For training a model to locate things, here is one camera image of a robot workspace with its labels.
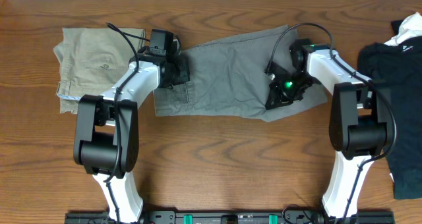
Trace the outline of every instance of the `cable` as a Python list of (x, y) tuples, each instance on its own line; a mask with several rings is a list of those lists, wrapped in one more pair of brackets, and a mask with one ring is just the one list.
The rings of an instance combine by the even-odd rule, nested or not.
[(130, 37), (134, 37), (134, 38), (136, 38), (136, 39), (140, 39), (140, 40), (145, 40), (145, 41), (150, 41), (149, 39), (146, 39), (146, 38), (143, 38), (143, 37), (139, 37), (139, 36), (135, 36), (135, 35), (132, 35), (132, 34), (129, 34), (129, 33), (126, 33), (126, 32), (122, 32), (122, 31), (120, 31), (120, 29), (118, 29), (116, 26), (114, 26), (112, 23), (110, 23), (111, 25), (108, 25), (109, 24), (109, 22), (107, 22), (107, 26), (108, 26), (108, 28), (110, 28), (110, 29), (112, 29), (112, 30), (114, 30), (114, 31), (116, 31), (116, 32), (119, 32), (119, 33), (123, 33), (124, 35), (126, 35), (126, 36), (130, 36)]
[(297, 28), (297, 27), (299, 27), (299, 26), (315, 26), (315, 27), (317, 27), (317, 28), (320, 28), (321, 30), (324, 30), (327, 34), (328, 34), (328, 37), (330, 38), (330, 57), (331, 57), (331, 59), (333, 59), (333, 61), (339, 66), (339, 67), (341, 67), (343, 70), (345, 70), (347, 73), (349, 73), (352, 77), (354, 77), (354, 78), (356, 78), (356, 79), (358, 79), (359, 81), (361, 81), (362, 83), (364, 83), (364, 85), (366, 85), (370, 90), (372, 90), (380, 99), (381, 99), (381, 101), (382, 101), (382, 103), (387, 107), (387, 110), (388, 110), (388, 113), (390, 114), (390, 118), (391, 118), (391, 122), (392, 122), (392, 126), (393, 126), (393, 139), (392, 139), (392, 141), (391, 141), (391, 143), (389, 144), (389, 145), (385, 145), (385, 146), (388, 146), (388, 148), (386, 149), (386, 151), (383, 153), (383, 154), (380, 154), (380, 155), (376, 155), (376, 156), (373, 156), (373, 157), (371, 157), (370, 159), (368, 159), (368, 160), (365, 160), (365, 161), (363, 161), (359, 166), (358, 166), (358, 171), (357, 171), (357, 174), (356, 174), (356, 178), (355, 178), (355, 181), (354, 181), (354, 183), (353, 183), (353, 187), (352, 187), (352, 190), (351, 190), (351, 193), (350, 193), (350, 197), (349, 197), (349, 199), (347, 199), (347, 205), (346, 205), (346, 209), (345, 209), (345, 212), (344, 212), (344, 216), (343, 216), (343, 222), (346, 220), (346, 216), (347, 216), (347, 213), (348, 213), (348, 211), (349, 211), (349, 207), (350, 207), (350, 204), (351, 204), (351, 200), (353, 199), (353, 195), (355, 194), (355, 190), (356, 190), (356, 186), (357, 186), (357, 182), (359, 181), (359, 177), (360, 177), (360, 175), (361, 175), (361, 172), (362, 172), (362, 170), (363, 170), (363, 166), (364, 165), (366, 165), (366, 164), (368, 164), (368, 163), (370, 163), (370, 162), (372, 162), (372, 161), (377, 161), (377, 160), (379, 160), (379, 159), (382, 159), (382, 158), (384, 158), (384, 157), (386, 157), (386, 156), (388, 156), (391, 152), (392, 152), (392, 150), (394, 149), (394, 146), (396, 145), (396, 140), (397, 140), (397, 124), (396, 124), (396, 119), (394, 118), (394, 113), (393, 113), (393, 110), (392, 110), (392, 108), (391, 108), (391, 105), (389, 104), (389, 102), (388, 102), (388, 100), (385, 98), (385, 96), (375, 87), (375, 85), (372, 83), (372, 82), (369, 82), (369, 81), (367, 81), (367, 80), (365, 80), (365, 79), (363, 79), (363, 78), (361, 78), (360, 76), (358, 76), (357, 75), (357, 72), (356, 71), (354, 71), (354, 72), (351, 72), (346, 66), (344, 66), (341, 62), (339, 62), (339, 60), (337, 60), (337, 58), (336, 58), (336, 56), (337, 55), (335, 55), (335, 54), (333, 54), (333, 48), (334, 48), (334, 38), (333, 38), (333, 36), (332, 36), (332, 34), (326, 29), (326, 28), (324, 28), (323, 26), (321, 26), (321, 25), (318, 25), (318, 24), (315, 24), (315, 23), (299, 23), (299, 24), (296, 24), (296, 25), (294, 25), (294, 26), (292, 26), (292, 27), (290, 27), (290, 28), (288, 28), (278, 39), (277, 39), (277, 41), (276, 41), (276, 44), (274, 45), (274, 48), (273, 48), (273, 50), (272, 50), (272, 54), (271, 54), (271, 58), (270, 58), (270, 61), (268, 62), (268, 65), (267, 65), (267, 68), (266, 68), (266, 70), (265, 70), (265, 73), (266, 74), (268, 74), (269, 73), (269, 70), (270, 70), (270, 67), (271, 67), (271, 64), (272, 64), (272, 61), (273, 61), (273, 58), (274, 58), (274, 54), (275, 54), (275, 52), (276, 52), (276, 48), (277, 48), (277, 46), (278, 46), (278, 44), (279, 44), (279, 42), (280, 42), (280, 40), (290, 31), (290, 30), (292, 30), (292, 29), (295, 29), (295, 28)]
[(136, 60), (136, 67), (133, 70), (133, 72), (120, 84), (120, 86), (116, 87), (116, 92), (115, 92), (115, 95), (114, 95), (114, 111), (115, 111), (115, 126), (116, 126), (116, 133), (117, 133), (117, 153), (116, 153), (116, 160), (115, 160), (114, 168), (111, 171), (110, 176), (104, 181), (106, 183), (106, 186), (108, 187), (110, 197), (111, 197), (111, 201), (113, 201), (113, 205), (115, 207), (116, 219), (117, 219), (116, 224), (120, 224), (119, 207), (117, 206), (117, 203), (115, 201), (113, 191), (112, 191), (111, 185), (110, 185), (110, 181), (115, 176), (117, 168), (120, 165), (120, 161), (121, 161), (121, 128), (120, 128), (119, 103), (118, 103), (118, 101), (119, 101), (119, 96), (120, 96), (121, 90), (125, 87), (126, 83), (139, 71), (139, 58), (138, 58), (138, 54), (136, 53), (135, 47), (133, 47), (133, 44), (127, 38), (125, 33), (120, 31), (120, 29), (118, 29), (116, 26), (114, 26), (110, 22), (107, 22), (107, 26), (110, 29), (112, 29), (116, 32), (119, 32), (124, 37), (124, 39), (127, 41), (129, 46), (131, 47), (133, 54), (135, 55), (135, 60)]
[(295, 206), (295, 207), (298, 207), (302, 212), (303, 212), (303, 214), (305, 214), (305, 217), (309, 220), (309, 222), (308, 223), (314, 223), (313, 221), (312, 221), (312, 219), (305, 213), (305, 211), (303, 211), (303, 209), (301, 208), (301, 206), (299, 206), (299, 205), (297, 205), (297, 204), (290, 204), (290, 205), (287, 205), (287, 207), (285, 207), (284, 209), (283, 209), (283, 211), (282, 211), (282, 217), (283, 217), (283, 219), (284, 219), (284, 221), (286, 221), (288, 224), (293, 224), (291, 221), (289, 221), (289, 220), (287, 220), (286, 219), (286, 217), (285, 217), (285, 215), (284, 215), (284, 213), (287, 211), (287, 209), (289, 208), (289, 207), (292, 207), (292, 206)]

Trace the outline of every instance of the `green led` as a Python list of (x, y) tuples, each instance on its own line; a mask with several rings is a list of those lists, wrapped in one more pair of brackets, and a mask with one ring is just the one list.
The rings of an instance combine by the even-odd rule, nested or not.
[(292, 85), (293, 85), (293, 82), (284, 82), (284, 87), (286, 88), (291, 88)]

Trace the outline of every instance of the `black garment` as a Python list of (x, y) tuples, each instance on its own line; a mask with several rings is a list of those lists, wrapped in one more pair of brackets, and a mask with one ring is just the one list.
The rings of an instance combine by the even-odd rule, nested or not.
[(387, 161), (395, 199), (422, 198), (422, 36), (399, 46), (374, 43), (363, 48), (358, 71), (391, 85), (398, 137)]

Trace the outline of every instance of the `black cable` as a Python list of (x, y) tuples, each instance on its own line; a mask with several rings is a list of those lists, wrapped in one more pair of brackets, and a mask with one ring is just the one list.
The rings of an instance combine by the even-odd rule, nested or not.
[(305, 217), (309, 220), (309, 222), (308, 223), (314, 223), (313, 221), (312, 221), (312, 219), (306, 214), (306, 212), (305, 211), (303, 211), (303, 209), (302, 209), (302, 207), (301, 206), (299, 206), (299, 205), (297, 205), (297, 204), (289, 204), (289, 205), (287, 205), (287, 207), (285, 207), (284, 209), (283, 209), (283, 211), (282, 211), (282, 217), (283, 217), (283, 219), (284, 219), (284, 221), (286, 221), (286, 223), (288, 223), (288, 224), (293, 224), (291, 221), (289, 221), (289, 220), (287, 220), (286, 219), (286, 217), (285, 217), (285, 212), (287, 211), (287, 209), (289, 209), (289, 207), (292, 207), (292, 206), (295, 206), (295, 207), (298, 207), (302, 212), (303, 212), (303, 214), (305, 215)]
[(148, 42), (150, 41), (147, 38), (143, 38), (143, 37), (140, 37), (140, 36), (135, 36), (135, 35), (132, 35), (132, 34), (129, 34), (129, 33), (126, 33), (126, 32), (122, 32), (122, 31), (120, 31), (120, 29), (118, 29), (117, 27), (115, 27), (113, 24), (111, 24), (111, 26), (109, 26), (108, 23), (107, 23), (108, 28), (110, 28), (110, 29), (112, 29), (112, 30), (114, 30), (116, 32), (123, 33), (126, 36), (134, 37), (136, 39), (145, 40), (145, 41), (148, 41)]
[(115, 212), (116, 212), (116, 224), (120, 224), (119, 207), (117, 206), (116, 199), (114, 198), (113, 190), (111, 189), (111, 183), (110, 182), (107, 182), (106, 186), (107, 186), (108, 192), (110, 193), (110, 198), (111, 198), (111, 201), (113, 202), (113, 205), (114, 205), (114, 208), (115, 208)]
[(115, 173), (116, 173), (117, 168), (119, 167), (120, 161), (121, 161), (121, 128), (120, 128), (119, 103), (118, 103), (118, 101), (119, 101), (119, 96), (120, 96), (121, 90), (125, 87), (126, 83), (139, 71), (139, 58), (138, 58), (138, 54), (136, 53), (135, 47), (133, 47), (133, 44), (127, 38), (127, 36), (122, 31), (120, 31), (120, 29), (118, 29), (116, 26), (114, 26), (112, 23), (107, 22), (107, 26), (109, 28), (111, 28), (112, 30), (119, 32), (124, 37), (124, 39), (127, 41), (129, 46), (131, 47), (133, 54), (135, 55), (135, 60), (136, 60), (136, 67), (133, 70), (133, 72), (120, 84), (120, 86), (116, 87), (116, 92), (115, 92), (115, 95), (114, 95), (114, 111), (115, 111), (115, 126), (116, 126), (116, 133), (117, 133), (117, 154), (116, 154), (116, 160), (115, 160), (114, 168), (111, 171), (110, 176), (104, 181), (106, 183), (107, 187), (108, 187), (111, 200), (113, 201), (113, 205), (115, 207), (116, 219), (117, 219), (116, 224), (120, 224), (119, 207), (117, 206), (117, 203), (114, 199), (113, 191), (111, 190), (111, 186), (110, 186), (110, 180), (115, 176)]
[(361, 78), (360, 76), (358, 76), (357, 75), (357, 73), (356, 73), (356, 71), (355, 72), (351, 72), (346, 66), (344, 66), (341, 62), (339, 62), (339, 60), (337, 60), (337, 58), (336, 58), (336, 56), (337, 55), (334, 55), (333, 54), (333, 48), (334, 48), (334, 38), (333, 38), (333, 36), (332, 36), (332, 34), (326, 29), (326, 28), (324, 28), (323, 26), (321, 26), (321, 25), (318, 25), (318, 24), (315, 24), (315, 23), (299, 23), (299, 24), (296, 24), (296, 25), (294, 25), (294, 26), (292, 26), (292, 27), (290, 27), (290, 28), (288, 28), (278, 39), (277, 39), (277, 42), (276, 42), (276, 44), (274, 45), (274, 48), (273, 48), (273, 50), (272, 50), (272, 54), (271, 54), (271, 58), (270, 58), (270, 61), (268, 62), (268, 65), (267, 65), (267, 68), (266, 68), (266, 70), (265, 70), (265, 73), (266, 74), (268, 74), (269, 73), (269, 70), (270, 70), (270, 67), (271, 67), (271, 64), (272, 64), (272, 60), (273, 60), (273, 58), (274, 58), (274, 54), (275, 54), (275, 52), (276, 52), (276, 48), (277, 48), (277, 46), (278, 46), (278, 44), (279, 44), (279, 42), (280, 42), (280, 40), (290, 31), (290, 30), (292, 30), (292, 29), (295, 29), (295, 28), (297, 28), (297, 27), (299, 27), (299, 26), (315, 26), (315, 27), (317, 27), (317, 28), (320, 28), (321, 30), (324, 30), (327, 34), (328, 34), (328, 37), (330, 38), (330, 57), (331, 57), (331, 59), (333, 59), (333, 61), (339, 66), (339, 67), (341, 67), (343, 70), (345, 70), (347, 73), (349, 73), (352, 77), (354, 77), (354, 78), (356, 78), (356, 79), (358, 79), (359, 81), (361, 81), (362, 83), (364, 83), (364, 85), (366, 85), (370, 90), (372, 90), (380, 99), (381, 99), (381, 101), (383, 102), (383, 104), (387, 107), (387, 110), (388, 110), (388, 113), (390, 114), (390, 118), (391, 118), (391, 122), (392, 122), (392, 126), (393, 126), (393, 139), (392, 139), (392, 141), (391, 141), (391, 143), (389, 144), (389, 145), (385, 145), (385, 146), (388, 146), (388, 148), (387, 148), (387, 150), (383, 153), (383, 154), (380, 154), (380, 155), (376, 155), (376, 156), (373, 156), (373, 157), (371, 157), (370, 159), (368, 159), (368, 160), (365, 160), (365, 161), (363, 161), (359, 166), (358, 166), (358, 171), (357, 171), (357, 174), (356, 174), (356, 178), (355, 178), (355, 181), (354, 181), (354, 183), (353, 183), (353, 187), (352, 187), (352, 190), (351, 190), (351, 193), (350, 193), (350, 197), (349, 197), (349, 199), (347, 200), (347, 205), (346, 205), (346, 209), (345, 209), (345, 212), (344, 212), (344, 216), (343, 216), (343, 222), (346, 220), (346, 216), (347, 216), (347, 212), (349, 211), (349, 207), (350, 207), (350, 204), (351, 204), (351, 200), (352, 200), (352, 198), (353, 198), (353, 195), (355, 194), (355, 190), (356, 190), (356, 186), (357, 186), (357, 182), (359, 181), (359, 177), (360, 177), (360, 175), (361, 175), (361, 172), (362, 172), (362, 170), (363, 170), (363, 166), (364, 165), (366, 165), (366, 164), (368, 164), (368, 163), (370, 163), (370, 162), (372, 162), (372, 161), (377, 161), (377, 160), (379, 160), (379, 159), (382, 159), (382, 158), (384, 158), (384, 157), (386, 157), (386, 156), (388, 156), (390, 153), (391, 153), (391, 151), (394, 149), (394, 146), (396, 145), (396, 140), (397, 140), (397, 124), (396, 124), (396, 119), (394, 118), (394, 113), (393, 113), (393, 110), (392, 110), (392, 108), (391, 108), (391, 105), (389, 104), (389, 102), (388, 102), (388, 100), (385, 98), (385, 96), (375, 87), (375, 85), (372, 83), (372, 82), (369, 82), (369, 81), (367, 81), (367, 80), (365, 80), (365, 79), (363, 79), (363, 78)]

